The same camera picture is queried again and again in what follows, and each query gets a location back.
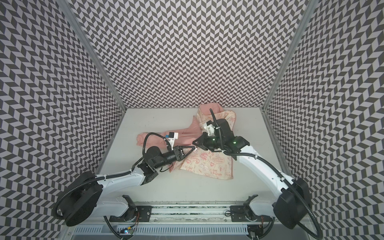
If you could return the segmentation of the pink Snoopy zip jacket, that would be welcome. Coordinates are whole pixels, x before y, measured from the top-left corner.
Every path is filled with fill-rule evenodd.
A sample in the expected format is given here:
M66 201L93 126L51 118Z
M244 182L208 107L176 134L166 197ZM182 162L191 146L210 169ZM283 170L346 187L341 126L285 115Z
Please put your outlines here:
M188 128L172 130L179 134L174 142L174 146L191 146L192 142L199 138L204 132L204 124L213 121L213 111L217 120L224 119L228 122L230 130L233 130L236 122L236 113L227 111L218 103L209 103L200 105L197 114L193 117L193 121ZM197 175L214 178L218 180L233 179L233 159L223 153L213 153L196 148L191 154L181 161L166 164L165 168L171 167L173 170L185 170Z

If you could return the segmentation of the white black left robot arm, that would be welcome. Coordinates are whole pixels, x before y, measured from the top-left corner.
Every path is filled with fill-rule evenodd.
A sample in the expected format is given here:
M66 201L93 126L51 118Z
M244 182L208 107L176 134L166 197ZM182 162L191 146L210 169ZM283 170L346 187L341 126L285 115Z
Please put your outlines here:
M150 147L126 172L111 175L85 172L59 194L52 216L63 220L68 227L95 217L134 221L138 213L136 204L128 195L118 196L118 191L150 183L158 176L158 169L184 160L195 149L176 146L162 153L160 148Z

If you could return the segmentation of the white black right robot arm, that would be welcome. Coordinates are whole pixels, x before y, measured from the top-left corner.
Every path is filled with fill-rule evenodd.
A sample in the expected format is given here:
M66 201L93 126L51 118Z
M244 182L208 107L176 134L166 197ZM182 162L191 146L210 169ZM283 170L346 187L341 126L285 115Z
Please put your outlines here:
M249 208L256 216L277 218L285 227L293 229L307 215L308 211L295 193L284 182L288 181L293 189L305 200L309 208L312 207L311 194L308 183L302 179L293 179L280 170L274 168L262 157L243 137L233 138L209 136L203 133L193 141L193 145L205 151L216 151L221 147L236 161L249 168L270 189L272 195L266 198L253 198L248 201Z

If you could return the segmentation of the small green circuit board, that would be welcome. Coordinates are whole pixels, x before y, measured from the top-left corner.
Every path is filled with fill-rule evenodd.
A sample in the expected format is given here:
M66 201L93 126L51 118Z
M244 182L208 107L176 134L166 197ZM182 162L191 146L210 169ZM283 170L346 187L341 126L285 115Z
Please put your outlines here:
M122 234L122 235L133 235L134 234L134 229L132 229L132 228L122 229L120 231L120 234Z

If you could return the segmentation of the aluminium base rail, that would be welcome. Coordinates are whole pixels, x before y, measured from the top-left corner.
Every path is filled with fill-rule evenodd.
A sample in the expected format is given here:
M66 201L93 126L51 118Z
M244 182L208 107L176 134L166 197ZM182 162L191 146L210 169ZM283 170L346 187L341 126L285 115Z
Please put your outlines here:
M89 216L92 218L109 218L122 216L129 207L152 206L152 214L149 222L226 222L231 221L225 216L230 206L249 207L248 201L228 203L98 203Z

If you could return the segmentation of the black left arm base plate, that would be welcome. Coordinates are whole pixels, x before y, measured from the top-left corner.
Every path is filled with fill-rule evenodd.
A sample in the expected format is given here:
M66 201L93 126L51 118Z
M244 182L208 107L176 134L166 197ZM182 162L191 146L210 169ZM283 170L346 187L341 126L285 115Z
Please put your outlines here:
M129 207L128 210L122 216L111 216L109 218L109 221L113 223L133 223L136 221L138 221L139 223L149 222L152 214L152 209L152 206Z

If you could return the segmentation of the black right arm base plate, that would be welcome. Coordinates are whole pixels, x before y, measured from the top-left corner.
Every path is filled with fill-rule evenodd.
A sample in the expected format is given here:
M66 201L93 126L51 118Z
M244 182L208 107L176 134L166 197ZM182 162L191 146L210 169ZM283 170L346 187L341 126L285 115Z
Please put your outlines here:
M225 212L226 217L230 217L232 222L270 222L273 218L269 216L256 215L250 207L230 206Z

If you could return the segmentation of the aluminium corner post right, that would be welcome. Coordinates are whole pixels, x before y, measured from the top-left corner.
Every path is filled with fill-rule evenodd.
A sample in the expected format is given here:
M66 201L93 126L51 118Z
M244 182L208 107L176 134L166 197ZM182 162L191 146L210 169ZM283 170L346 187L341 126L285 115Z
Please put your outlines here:
M273 97L276 93L276 91L279 88L279 85L283 79L283 76L292 60L292 57L294 56L294 53L302 39L302 36L307 28L308 23L310 22L312 15L314 14L316 7L318 5L318 0L310 0L308 2L308 5L304 11L302 19L299 21L298 27L293 35L293 39L288 47L288 50L286 52L286 55L283 58L283 62L278 70L277 76L273 81L273 84L271 86L271 89L267 95L267 98L262 106L262 111L265 113L271 104Z

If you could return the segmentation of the aluminium corner post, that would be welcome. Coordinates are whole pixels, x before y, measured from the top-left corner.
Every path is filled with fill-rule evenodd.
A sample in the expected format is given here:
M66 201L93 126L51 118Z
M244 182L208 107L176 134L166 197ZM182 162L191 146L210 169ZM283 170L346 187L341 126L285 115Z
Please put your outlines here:
M316 7L318 5L318 0L310 0L308 2L308 5L304 11L302 19L299 21L298 27L293 35L293 39L288 47L288 50L286 52L286 55L283 58L283 62L278 70L277 76L273 81L273 84L271 86L271 89L267 95L267 98L262 106L262 111L265 113L271 104L273 97L276 93L276 91L279 88L279 85L283 79L283 76L292 60L292 57L294 56L294 53L302 39L302 36L307 28L308 23L310 22L312 15L314 14Z
M86 33L84 32L82 26L78 22L74 12L72 11L69 2L65 0L57 0L56 3L58 4L59 8L67 18L69 24L73 28L76 36L80 40L81 44L85 48L85 51L91 58L93 64L99 71L103 81L105 82L106 86L108 87L109 91L113 95L114 99L117 101L120 108L123 109L125 112L127 110L122 98L120 97L118 91L116 90L112 80L110 79L107 71L105 70L104 66L102 65L102 62L100 61L99 57L97 56L93 46L91 45L88 37L86 36Z

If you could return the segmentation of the aluminium corner post left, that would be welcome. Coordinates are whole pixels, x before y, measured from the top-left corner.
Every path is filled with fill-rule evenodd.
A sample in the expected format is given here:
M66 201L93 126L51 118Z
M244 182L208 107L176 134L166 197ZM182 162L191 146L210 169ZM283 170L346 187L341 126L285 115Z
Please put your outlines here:
M73 28L76 36L80 40L81 44L85 48L85 51L91 58L93 64L99 71L103 81L105 82L106 86L108 87L109 91L113 95L114 99L117 101L120 108L123 109L125 112L127 110L122 98L120 97L118 91L116 90L112 80L110 79L107 71L105 70L104 66L102 65L102 62L100 61L99 57L97 56L93 46L91 45L88 37L86 36L86 33L84 32L82 26L78 22L74 12L72 11L69 2L65 0L57 0L56 3L58 4L59 8L67 18L69 24Z

